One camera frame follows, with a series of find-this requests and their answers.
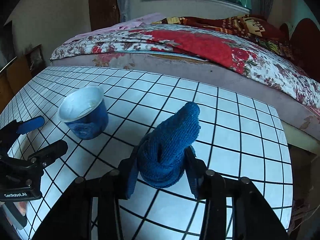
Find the white grid mat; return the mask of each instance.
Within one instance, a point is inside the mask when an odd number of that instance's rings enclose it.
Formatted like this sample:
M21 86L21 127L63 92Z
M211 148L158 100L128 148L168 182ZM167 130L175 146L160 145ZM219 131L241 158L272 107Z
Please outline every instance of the white grid mat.
M93 140L77 138L57 118L68 94L86 85L105 91L109 124ZM187 101L200 107L201 130L193 143L197 157L225 177L247 176L264 195L285 228L292 208L292 171L284 131L275 108L214 86L181 78L95 67L48 67L11 100L0 115L0 127L16 119L38 115L45 125L21 135L9 156L27 159L38 149L63 139L68 152L45 169L43 198L27 206L22 239L31 239L50 208L77 176L104 175L129 157L133 146ZM119 201L126 240L199 238L204 202L190 192L187 177L167 188L155 189L139 176L134 194ZM227 198L226 239L232 238L232 201ZM97 239L97 201L92 210L92 239Z

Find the folded blue towel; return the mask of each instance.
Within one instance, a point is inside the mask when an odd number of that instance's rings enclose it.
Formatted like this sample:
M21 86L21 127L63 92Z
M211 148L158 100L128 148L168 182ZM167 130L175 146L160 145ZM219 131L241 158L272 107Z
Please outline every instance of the folded blue towel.
M184 149L198 137L200 109L187 102L175 115L159 124L140 141L138 169L153 187L166 188L184 173Z

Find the pink cloth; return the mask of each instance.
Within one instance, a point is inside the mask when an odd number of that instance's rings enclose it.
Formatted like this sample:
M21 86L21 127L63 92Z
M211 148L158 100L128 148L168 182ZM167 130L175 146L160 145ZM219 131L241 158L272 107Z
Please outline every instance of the pink cloth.
M105 33L113 32L113 31L126 30L126 29L130 29L130 28L138 27L140 25L148 25L148 24L151 24L152 22L157 22L157 21L160 21L164 18L165 18L165 16L161 13L151 13L151 14L139 17L139 18L132 19L132 20L124 22L124 23L118 23L118 24L113 25L108 28L95 30L95 31L89 32L89 33L78 34L78 35L74 36L73 38L67 40L63 44L71 43L73 41L76 41L76 40L79 40L81 38L88 37L88 36L105 34Z

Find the blue paper cup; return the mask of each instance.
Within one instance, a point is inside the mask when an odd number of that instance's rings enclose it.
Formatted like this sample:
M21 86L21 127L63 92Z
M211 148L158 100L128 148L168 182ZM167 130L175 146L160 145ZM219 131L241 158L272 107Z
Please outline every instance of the blue paper cup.
M103 91L87 86L68 95L58 108L58 117L82 140L101 134L108 124Z

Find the screw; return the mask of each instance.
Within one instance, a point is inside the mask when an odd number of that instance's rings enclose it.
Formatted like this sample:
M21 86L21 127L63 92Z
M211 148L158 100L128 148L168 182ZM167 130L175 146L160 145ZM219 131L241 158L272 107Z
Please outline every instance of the screw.
M244 184L249 184L250 181L251 181L251 180L250 180L249 178L247 178L247 177L242 177L240 180L241 180L241 182L244 183Z
M110 176L118 176L120 174L120 171L117 169L113 169L109 171Z
M31 179L27 179L27 180L26 180L26 185L27 185L28 187L30 187L31 184L32 184L32 180L31 180Z
M214 176L214 171L213 170L206 170L205 171L205 174L207 175L207 176L209 176L209 177L212 177L212 176Z
M80 183L82 183L84 181L84 178L83 177L77 177L76 179L75 179L75 183L76 184L80 184Z

